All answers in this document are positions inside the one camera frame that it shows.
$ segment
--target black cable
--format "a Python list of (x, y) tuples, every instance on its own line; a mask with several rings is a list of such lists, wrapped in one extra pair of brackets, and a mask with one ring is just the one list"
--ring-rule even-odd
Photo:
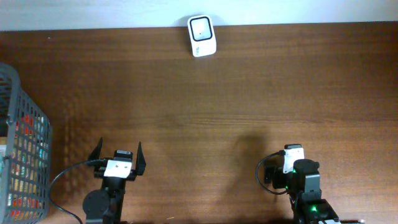
[(266, 190), (266, 191), (268, 191), (269, 193), (274, 194), (274, 195), (282, 195), (282, 194), (285, 194), (285, 193), (287, 192), (287, 190), (284, 190), (283, 192), (273, 192), (273, 191), (269, 190), (266, 186), (264, 186), (264, 185), (261, 183), (261, 181), (260, 181), (260, 179), (259, 179), (259, 168), (260, 168), (261, 164), (265, 163), (265, 161), (268, 160), (269, 158), (271, 158), (272, 156), (282, 156), (282, 155), (284, 155), (284, 153), (285, 153), (285, 151), (281, 150), (281, 151), (279, 151), (279, 152), (272, 153), (271, 155), (268, 155), (268, 156), (266, 156), (265, 158), (261, 159), (261, 161), (259, 162), (259, 164), (258, 164), (257, 167), (256, 167), (256, 172), (254, 173), (254, 175), (256, 176), (257, 183), (259, 183), (259, 185), (260, 185), (264, 190)]
[(59, 209), (59, 210), (65, 212), (66, 214), (71, 215), (71, 216), (73, 216), (74, 218), (76, 218), (76, 219), (79, 221), (80, 224), (83, 224), (83, 222), (81, 221), (81, 219), (80, 219), (77, 215), (73, 214), (72, 212), (69, 212), (68, 210), (66, 210), (66, 209), (64, 209), (64, 208), (61, 208), (59, 205), (57, 205), (57, 204), (51, 199), (51, 189), (52, 189), (54, 183), (55, 183), (63, 174), (65, 174), (66, 172), (70, 171), (71, 169), (76, 168), (76, 167), (78, 167), (78, 166), (80, 166), (80, 165), (89, 164), (89, 163), (91, 163), (91, 162), (98, 162), (98, 161), (103, 161), (103, 159), (95, 159), (95, 160), (91, 160), (91, 161), (79, 162), (79, 163), (77, 163), (77, 164), (75, 164), (75, 165), (72, 165), (72, 166), (66, 168), (64, 171), (62, 171), (61, 173), (59, 173), (58, 176), (56, 176), (56, 177), (53, 179), (53, 181), (51, 182), (50, 187), (49, 187), (49, 199), (50, 199), (51, 204), (52, 204), (55, 208), (57, 208), (57, 209)]

